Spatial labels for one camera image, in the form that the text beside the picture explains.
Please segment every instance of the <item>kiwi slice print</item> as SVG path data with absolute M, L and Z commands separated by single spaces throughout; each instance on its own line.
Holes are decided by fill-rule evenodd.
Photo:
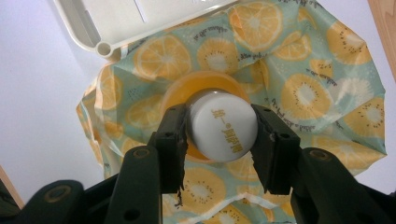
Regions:
M 295 119 L 317 119 L 326 114 L 331 105 L 321 84 L 304 74 L 294 74 L 285 82 L 281 101 Z
M 221 209 L 209 220 L 203 221 L 204 224 L 229 224 L 229 223 L 251 223 L 251 221 L 235 206 L 229 204 Z
M 238 69 L 236 46 L 224 38 L 208 38 L 197 51 L 202 70 L 232 74 Z
M 345 64 L 363 64 L 372 60 L 366 42 L 337 21 L 327 31 L 329 50 L 337 61 Z
M 311 59 L 309 65 L 320 77 L 332 77 L 332 60 Z
M 225 185 L 220 177 L 202 167 L 185 170 L 183 208 L 201 215 L 225 199 Z
M 375 97 L 344 116 L 344 123 L 364 137 L 385 138 L 384 99 Z

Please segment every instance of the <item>reusable food wrap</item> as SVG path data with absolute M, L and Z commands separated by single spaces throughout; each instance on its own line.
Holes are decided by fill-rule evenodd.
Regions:
M 366 43 L 315 1 L 262 0 L 141 39 L 103 68 L 77 112 L 105 177 L 157 130 L 169 87 L 197 71 L 227 74 L 302 148 L 329 150 L 353 175 L 386 155 L 385 90 Z M 183 206 L 163 195 L 164 223 L 294 220 L 290 196 L 264 194 L 250 153 L 226 163 L 188 156 L 185 171 Z

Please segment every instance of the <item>wooden edge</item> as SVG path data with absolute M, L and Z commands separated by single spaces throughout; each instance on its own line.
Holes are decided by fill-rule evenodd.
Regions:
M 0 165 L 0 181 L 6 186 L 8 192 L 11 194 L 11 197 L 14 199 L 15 203 L 18 205 L 20 209 L 24 207 L 24 202 L 20 196 L 20 194 L 15 190 L 14 186 L 12 185 L 11 181 L 9 180 L 6 172 Z
M 375 25 L 396 80 L 396 0 L 368 0 Z

